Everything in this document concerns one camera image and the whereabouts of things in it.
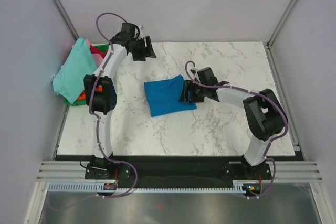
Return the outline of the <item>blue t shirt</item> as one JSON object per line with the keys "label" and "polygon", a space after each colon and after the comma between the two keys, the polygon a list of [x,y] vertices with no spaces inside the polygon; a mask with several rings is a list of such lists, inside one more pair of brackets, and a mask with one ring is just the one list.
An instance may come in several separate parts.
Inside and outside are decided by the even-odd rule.
{"label": "blue t shirt", "polygon": [[196,109],[195,103],[179,102],[183,84],[184,78],[181,75],[172,79],[144,83],[151,117]]}

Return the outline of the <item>green plastic bin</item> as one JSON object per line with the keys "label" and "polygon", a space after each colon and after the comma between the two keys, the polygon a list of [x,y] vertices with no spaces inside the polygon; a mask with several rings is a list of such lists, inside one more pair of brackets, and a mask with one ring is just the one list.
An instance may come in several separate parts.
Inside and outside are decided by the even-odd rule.
{"label": "green plastic bin", "polygon": [[[97,45],[108,45],[108,44],[92,44],[92,45],[97,46]],[[70,106],[85,105],[86,104],[86,93],[85,93],[85,91],[81,92],[81,94],[79,95],[79,97],[76,99],[76,101],[74,103],[70,103],[66,98],[64,98],[64,103],[66,105],[70,105]]]}

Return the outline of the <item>teal t shirt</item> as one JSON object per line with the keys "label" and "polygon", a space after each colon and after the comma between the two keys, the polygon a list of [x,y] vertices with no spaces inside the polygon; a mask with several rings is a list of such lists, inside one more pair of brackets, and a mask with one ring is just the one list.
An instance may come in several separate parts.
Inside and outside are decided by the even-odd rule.
{"label": "teal t shirt", "polygon": [[83,79],[97,70],[90,48],[83,38],[78,38],[68,58],[53,78],[53,89],[73,104],[84,91]]}

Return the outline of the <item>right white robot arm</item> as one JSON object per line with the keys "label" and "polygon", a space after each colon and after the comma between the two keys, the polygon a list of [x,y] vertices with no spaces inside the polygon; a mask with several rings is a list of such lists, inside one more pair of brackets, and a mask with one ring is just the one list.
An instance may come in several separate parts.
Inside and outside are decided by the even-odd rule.
{"label": "right white robot arm", "polygon": [[185,80],[179,98],[180,102],[201,103],[205,98],[229,103],[245,111],[252,133],[247,151],[240,166],[241,174],[248,179],[259,173],[259,165],[266,160],[272,142],[288,131],[288,118],[271,89],[259,92],[249,91],[219,82],[210,67],[191,70],[194,79]]}

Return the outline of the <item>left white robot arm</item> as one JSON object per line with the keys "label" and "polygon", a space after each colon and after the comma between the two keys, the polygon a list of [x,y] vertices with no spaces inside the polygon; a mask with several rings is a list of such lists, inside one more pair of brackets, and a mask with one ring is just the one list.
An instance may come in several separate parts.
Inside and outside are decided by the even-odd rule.
{"label": "left white robot arm", "polygon": [[122,23],[121,31],[109,40],[109,47],[103,62],[91,75],[85,75],[83,82],[89,113],[96,117],[95,157],[112,159],[111,116],[117,105],[117,92],[113,80],[123,60],[132,55],[133,61],[156,58],[150,36],[145,36],[140,26]]}

